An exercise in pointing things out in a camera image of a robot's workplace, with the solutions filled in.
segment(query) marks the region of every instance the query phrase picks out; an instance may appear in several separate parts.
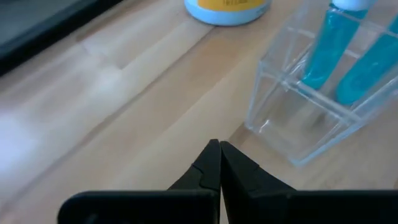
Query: blue liquid tube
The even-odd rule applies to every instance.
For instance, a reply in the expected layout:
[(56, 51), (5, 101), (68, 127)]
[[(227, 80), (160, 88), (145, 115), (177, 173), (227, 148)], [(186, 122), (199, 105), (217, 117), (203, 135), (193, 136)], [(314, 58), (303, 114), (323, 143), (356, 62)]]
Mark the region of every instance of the blue liquid tube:
[(319, 90), (328, 80), (359, 27), (358, 21), (342, 14), (363, 19), (371, 4), (370, 0), (332, 1), (306, 64), (302, 77), (304, 84)]
[[(389, 26), (389, 31), (398, 34), (398, 16)], [(398, 38), (381, 35), (341, 79), (336, 89), (337, 102), (351, 105), (359, 100), (397, 63)]]

